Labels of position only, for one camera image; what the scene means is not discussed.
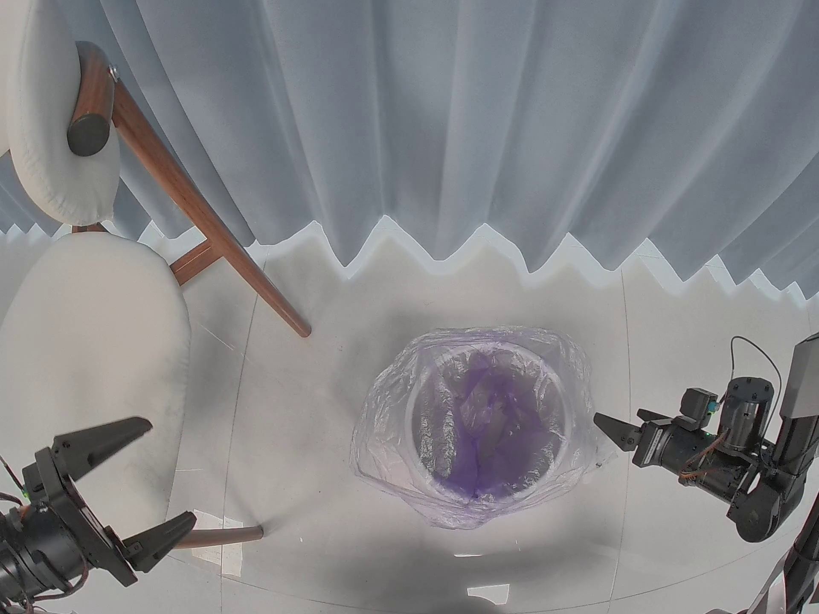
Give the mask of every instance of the white cushion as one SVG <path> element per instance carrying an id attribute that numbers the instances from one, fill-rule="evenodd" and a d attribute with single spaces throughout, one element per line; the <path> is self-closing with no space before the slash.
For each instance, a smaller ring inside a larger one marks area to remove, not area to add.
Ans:
<path id="1" fill-rule="evenodd" d="M 12 151 L 35 204 L 70 225 L 109 220 L 119 184 L 119 141 L 77 157 L 67 129 L 77 102 L 75 39 L 54 0 L 0 0 L 0 155 Z"/>
<path id="2" fill-rule="evenodd" d="M 55 435 L 145 417 L 152 431 L 77 484 L 120 537 L 155 526 L 174 482 L 189 347 L 188 310 L 159 255 L 105 232 L 57 240 L 0 325 L 0 454 L 19 472 Z M 0 490 L 10 485 L 0 476 Z"/>

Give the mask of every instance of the chair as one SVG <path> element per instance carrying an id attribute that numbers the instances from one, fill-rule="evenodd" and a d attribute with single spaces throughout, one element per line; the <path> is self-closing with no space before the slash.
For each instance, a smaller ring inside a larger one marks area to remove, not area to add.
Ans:
<path id="1" fill-rule="evenodd" d="M 11 150 L 26 192 L 47 214 L 93 227 L 112 207 L 119 148 L 111 134 L 89 156 L 69 149 L 80 62 L 54 0 L 0 0 L 0 47 L 0 155 Z M 115 118 L 124 136 L 143 153 L 152 149 L 151 161 L 167 165 L 167 151 L 151 145 L 158 139 L 121 84 L 117 93 Z M 219 230 L 187 176 L 181 184 L 181 169 L 168 170 L 174 193 L 207 219 L 210 227 L 203 229 L 214 233 L 215 247 L 227 248 L 232 237 L 224 226 Z M 167 515 L 190 348 L 178 276 L 135 241 L 102 232 L 66 235 L 29 271 L 0 324 L 0 442 L 11 465 L 31 463 L 57 434 L 128 416 L 153 423 L 152 432 L 79 483 L 100 519 L 122 537 Z M 184 545 L 260 537 L 259 527 L 196 530 Z"/>
<path id="2" fill-rule="evenodd" d="M 100 48 L 75 43 L 54 0 L 0 0 L 0 148 L 35 204 L 76 231 L 104 229 L 119 184 L 118 135 L 205 235 L 174 262 L 182 284 L 223 256 L 299 335 L 310 326 L 251 260 L 139 110 Z"/>

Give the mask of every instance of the floor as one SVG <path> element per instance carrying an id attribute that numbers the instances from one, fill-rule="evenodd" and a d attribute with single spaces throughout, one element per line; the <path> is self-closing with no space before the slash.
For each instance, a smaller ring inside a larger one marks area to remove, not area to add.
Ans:
<path id="1" fill-rule="evenodd" d="M 172 260 L 195 234 L 169 241 L 149 229 L 143 240 Z M 2 314 L 49 240 L 35 230 L 0 241 Z M 346 268 L 315 223 L 251 254 L 314 331 L 296 336 L 224 261 L 185 286 L 191 374 L 169 514 L 195 510 L 202 527 L 261 523 L 265 538 L 174 551 L 127 591 L 95 573 L 55 611 L 738 611 L 813 502 L 816 470 L 783 528 L 746 544 L 724 504 L 620 454 L 564 497 L 479 530 L 440 530 L 348 461 L 375 376 L 427 330 L 566 333 L 590 357 L 597 409 L 635 420 L 638 407 L 676 413 L 687 386 L 724 389 L 733 334 L 760 343 L 787 379 L 793 345 L 819 331 L 819 304 L 797 287 L 777 292 L 761 274 L 735 286 L 719 258 L 683 284 L 648 241 L 609 272 L 571 237 L 529 274 L 486 226 L 434 262 L 387 218 Z M 743 345 L 737 371 L 775 383 Z"/>

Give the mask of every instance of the transparent plastic bag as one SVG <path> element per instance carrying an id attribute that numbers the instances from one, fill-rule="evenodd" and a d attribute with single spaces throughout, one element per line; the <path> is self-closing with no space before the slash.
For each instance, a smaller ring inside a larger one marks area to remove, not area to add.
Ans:
<path id="1" fill-rule="evenodd" d="M 471 530 L 566 494 L 613 455 L 582 348 L 529 327 L 435 330 L 375 381 L 356 475 L 437 527 Z"/>

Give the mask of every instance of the blue-gray curtain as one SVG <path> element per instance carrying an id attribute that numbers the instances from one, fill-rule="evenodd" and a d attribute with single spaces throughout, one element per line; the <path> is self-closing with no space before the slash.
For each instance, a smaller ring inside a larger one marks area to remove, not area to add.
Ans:
<path id="1" fill-rule="evenodd" d="M 819 291 L 819 0 L 57 0 L 245 244 L 488 222 Z M 128 152 L 117 224 L 189 223 Z M 0 163 L 0 229 L 47 220 Z"/>

